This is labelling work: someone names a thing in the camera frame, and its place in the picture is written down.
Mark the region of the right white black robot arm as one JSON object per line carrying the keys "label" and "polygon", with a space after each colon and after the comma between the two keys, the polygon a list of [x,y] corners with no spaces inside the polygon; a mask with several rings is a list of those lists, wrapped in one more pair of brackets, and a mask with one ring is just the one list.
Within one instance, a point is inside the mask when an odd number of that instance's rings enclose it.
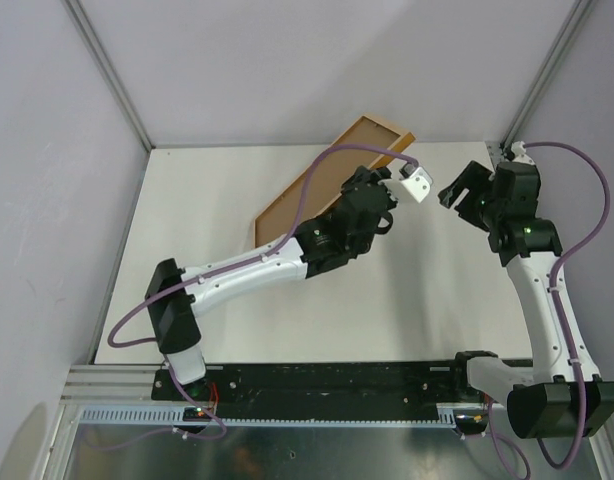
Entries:
{"label": "right white black robot arm", "polygon": [[555,224],[537,217],[541,179],[536,166],[503,162],[494,170],[472,161],[439,195],[446,208],[485,231],[518,295],[532,369],[524,372],[488,351],[455,356],[450,393],[471,401],[482,393],[507,410],[522,439],[591,437],[614,413],[614,381],[602,379],[576,324]]}

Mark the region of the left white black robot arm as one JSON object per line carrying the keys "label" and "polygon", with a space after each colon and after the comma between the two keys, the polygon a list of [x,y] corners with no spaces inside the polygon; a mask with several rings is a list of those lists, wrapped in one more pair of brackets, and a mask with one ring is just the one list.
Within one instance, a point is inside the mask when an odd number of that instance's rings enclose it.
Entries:
{"label": "left white black robot arm", "polygon": [[213,268],[184,269],[173,258],[161,261],[147,288],[147,300],[193,277],[200,278],[148,306],[158,349],[174,373],[174,389],[189,400],[207,390],[198,324],[201,316],[234,297],[309,279],[368,253],[374,237],[386,234],[393,225],[391,210],[397,202],[383,184],[390,177],[386,167],[357,168],[343,183],[339,200],[298,225],[280,249],[276,245],[282,240],[277,239]]}

